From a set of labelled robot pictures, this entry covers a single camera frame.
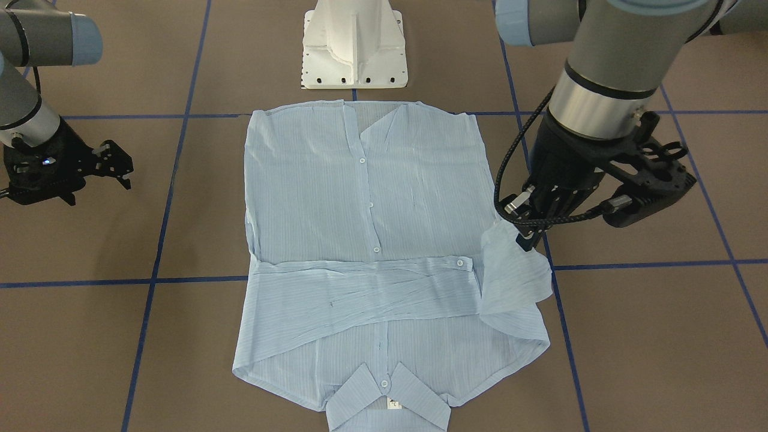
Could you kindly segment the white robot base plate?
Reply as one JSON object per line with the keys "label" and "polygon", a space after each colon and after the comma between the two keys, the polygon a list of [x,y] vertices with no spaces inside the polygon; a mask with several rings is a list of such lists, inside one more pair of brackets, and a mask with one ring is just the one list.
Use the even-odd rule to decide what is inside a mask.
{"label": "white robot base plate", "polygon": [[304,14],[304,89],[405,88],[403,15],[389,1],[318,1]]}

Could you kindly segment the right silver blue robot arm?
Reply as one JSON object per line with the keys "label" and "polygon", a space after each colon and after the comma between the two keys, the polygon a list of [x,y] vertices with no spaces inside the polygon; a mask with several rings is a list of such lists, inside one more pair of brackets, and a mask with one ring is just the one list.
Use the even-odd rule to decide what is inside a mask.
{"label": "right silver blue robot arm", "polygon": [[2,198],[20,205],[61,199],[72,206],[89,176],[131,189],[131,156],[113,140],[87,145],[41,92],[41,67],[101,60],[98,25],[49,1],[3,1],[1,30],[2,162],[8,175]]}

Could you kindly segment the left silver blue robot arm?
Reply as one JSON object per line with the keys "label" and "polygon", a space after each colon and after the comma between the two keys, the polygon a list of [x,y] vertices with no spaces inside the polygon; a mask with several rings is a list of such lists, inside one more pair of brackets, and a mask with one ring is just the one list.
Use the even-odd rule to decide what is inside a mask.
{"label": "left silver blue robot arm", "polygon": [[696,183],[682,142],[653,138],[648,109],[684,44],[703,35],[766,30],[765,1],[497,1],[496,26],[510,46],[572,42],[559,81],[538,115],[530,175],[497,213],[530,251],[554,225],[603,218],[626,227],[678,202]]}

